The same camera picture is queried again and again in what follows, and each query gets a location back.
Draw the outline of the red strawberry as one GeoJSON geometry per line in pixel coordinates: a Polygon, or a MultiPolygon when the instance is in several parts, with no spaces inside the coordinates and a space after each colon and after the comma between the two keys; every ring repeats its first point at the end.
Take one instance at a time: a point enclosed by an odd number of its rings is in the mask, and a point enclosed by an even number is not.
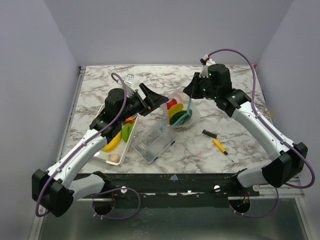
{"type": "Polygon", "coordinates": [[[169,110],[172,106],[176,105],[177,103],[178,103],[177,100],[175,98],[173,98],[171,101],[168,101],[166,103],[166,107],[169,110]]]}

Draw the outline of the yellow star fruit slice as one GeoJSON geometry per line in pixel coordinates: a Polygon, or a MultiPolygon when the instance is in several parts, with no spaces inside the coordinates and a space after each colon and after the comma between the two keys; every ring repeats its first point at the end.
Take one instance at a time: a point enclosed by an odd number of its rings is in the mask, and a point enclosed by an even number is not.
{"type": "Polygon", "coordinates": [[[168,109],[168,116],[171,119],[176,113],[181,112],[184,109],[184,105],[182,103],[177,103],[173,105],[170,109],[168,109]]]}

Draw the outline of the green leafy vegetable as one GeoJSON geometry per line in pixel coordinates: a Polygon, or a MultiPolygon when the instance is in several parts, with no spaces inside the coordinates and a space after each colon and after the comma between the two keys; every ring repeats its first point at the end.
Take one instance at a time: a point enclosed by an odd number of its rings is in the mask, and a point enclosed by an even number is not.
{"type": "Polygon", "coordinates": [[[169,120],[169,124],[171,126],[182,126],[187,123],[193,115],[193,111],[189,110],[182,110],[175,113],[169,120]]]}

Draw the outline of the clear zip top bag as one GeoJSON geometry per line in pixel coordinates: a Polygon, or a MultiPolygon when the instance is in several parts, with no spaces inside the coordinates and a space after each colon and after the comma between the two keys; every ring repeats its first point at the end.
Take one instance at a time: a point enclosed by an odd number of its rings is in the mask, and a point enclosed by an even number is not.
{"type": "Polygon", "coordinates": [[[188,128],[200,121],[200,113],[192,99],[180,87],[161,105],[160,122],[168,128],[188,128]]]}

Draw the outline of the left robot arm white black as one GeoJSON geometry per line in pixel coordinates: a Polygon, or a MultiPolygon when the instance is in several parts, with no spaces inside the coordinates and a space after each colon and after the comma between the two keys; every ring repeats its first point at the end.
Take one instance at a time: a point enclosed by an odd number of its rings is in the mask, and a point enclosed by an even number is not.
{"type": "Polygon", "coordinates": [[[127,94],[127,89],[113,88],[104,100],[104,108],[92,121],[82,139],[61,160],[42,171],[37,169],[31,177],[32,199],[56,217],[62,216],[78,199],[97,194],[104,198],[111,185],[101,172],[76,180],[80,170],[122,130],[122,122],[133,115],[146,116],[169,99],[155,93],[143,83],[138,91],[127,94]]]}

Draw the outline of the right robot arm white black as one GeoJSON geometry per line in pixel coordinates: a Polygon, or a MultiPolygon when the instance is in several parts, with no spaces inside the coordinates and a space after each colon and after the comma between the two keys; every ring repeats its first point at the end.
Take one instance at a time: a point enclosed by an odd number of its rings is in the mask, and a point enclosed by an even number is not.
{"type": "Polygon", "coordinates": [[[241,196],[248,187],[270,184],[279,188],[303,170],[303,158],[308,148],[294,143],[277,130],[255,109],[254,102],[241,89],[233,88],[231,74],[224,64],[212,64],[196,72],[183,92],[192,99],[214,100],[217,107],[236,120],[258,141],[271,162],[264,166],[244,169],[230,183],[230,191],[241,196]]]}

